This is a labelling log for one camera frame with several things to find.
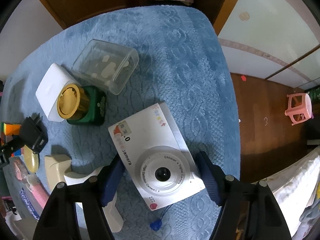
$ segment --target camera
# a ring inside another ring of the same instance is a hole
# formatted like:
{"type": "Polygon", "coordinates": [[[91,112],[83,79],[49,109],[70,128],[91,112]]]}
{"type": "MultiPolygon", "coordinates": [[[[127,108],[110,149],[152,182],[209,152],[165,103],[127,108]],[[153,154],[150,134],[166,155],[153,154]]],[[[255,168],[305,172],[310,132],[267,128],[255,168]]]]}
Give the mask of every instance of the camera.
{"type": "Polygon", "coordinates": [[[150,210],[171,205],[205,188],[165,102],[154,104],[108,129],[150,210]]]}

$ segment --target black lens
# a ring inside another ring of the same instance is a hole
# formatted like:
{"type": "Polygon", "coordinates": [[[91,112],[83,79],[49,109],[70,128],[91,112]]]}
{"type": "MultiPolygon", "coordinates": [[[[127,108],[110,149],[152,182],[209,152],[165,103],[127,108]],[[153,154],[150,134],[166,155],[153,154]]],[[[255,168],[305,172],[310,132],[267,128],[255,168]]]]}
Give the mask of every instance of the black lens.
{"type": "Polygon", "coordinates": [[[159,181],[167,181],[170,179],[171,173],[168,168],[160,167],[156,170],[155,176],[159,181]]]}

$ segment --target blue tablecloth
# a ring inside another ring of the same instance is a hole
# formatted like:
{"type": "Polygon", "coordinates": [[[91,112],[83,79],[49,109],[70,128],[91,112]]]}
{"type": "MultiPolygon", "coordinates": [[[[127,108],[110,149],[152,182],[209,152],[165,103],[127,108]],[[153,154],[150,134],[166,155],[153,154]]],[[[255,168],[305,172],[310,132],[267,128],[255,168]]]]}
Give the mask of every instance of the blue tablecloth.
{"type": "MultiPolygon", "coordinates": [[[[40,154],[37,176],[47,187],[44,156],[68,154],[72,170],[89,174],[108,165],[116,149],[108,127],[165,100],[192,154],[208,153],[226,174],[239,178],[240,136],[235,93],[225,57],[211,23],[200,11],[179,6],[152,6],[102,14],[72,26],[32,52],[8,78],[0,107],[4,122],[22,122],[33,113],[44,116],[49,142],[40,154]],[[70,70],[91,39],[135,48],[140,57],[123,91],[107,94],[107,117],[100,127],[50,122],[36,99],[36,89],[53,62],[70,70]]],[[[30,216],[19,197],[22,187],[12,166],[4,168],[10,193],[21,216],[30,216]]],[[[116,239],[208,239],[219,208],[206,190],[174,204],[157,232],[151,212],[125,173],[116,203],[124,219],[116,239]]],[[[85,228],[78,207],[79,225],[85,228]]],[[[81,230],[88,239],[85,230],[81,230]]]]}

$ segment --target transparent plastic container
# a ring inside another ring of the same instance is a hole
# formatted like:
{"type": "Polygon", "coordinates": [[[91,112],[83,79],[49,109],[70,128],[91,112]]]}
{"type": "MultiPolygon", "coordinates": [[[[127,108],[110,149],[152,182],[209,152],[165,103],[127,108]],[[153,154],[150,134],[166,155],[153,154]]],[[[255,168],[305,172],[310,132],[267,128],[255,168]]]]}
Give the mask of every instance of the transparent plastic container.
{"type": "Polygon", "coordinates": [[[118,95],[138,62],[135,49],[93,39],[73,63],[72,73],[118,95]]]}

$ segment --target brown wooden floor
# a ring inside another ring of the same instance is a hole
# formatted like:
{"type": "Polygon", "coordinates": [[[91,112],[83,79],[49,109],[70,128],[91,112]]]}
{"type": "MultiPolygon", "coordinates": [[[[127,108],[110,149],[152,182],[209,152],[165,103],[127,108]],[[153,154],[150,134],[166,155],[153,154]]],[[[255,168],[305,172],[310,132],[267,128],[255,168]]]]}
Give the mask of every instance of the brown wooden floor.
{"type": "Polygon", "coordinates": [[[284,115],[287,94],[303,90],[250,76],[246,81],[238,74],[231,78],[241,120],[241,181],[263,179],[305,156],[304,125],[292,126],[284,115]]]}

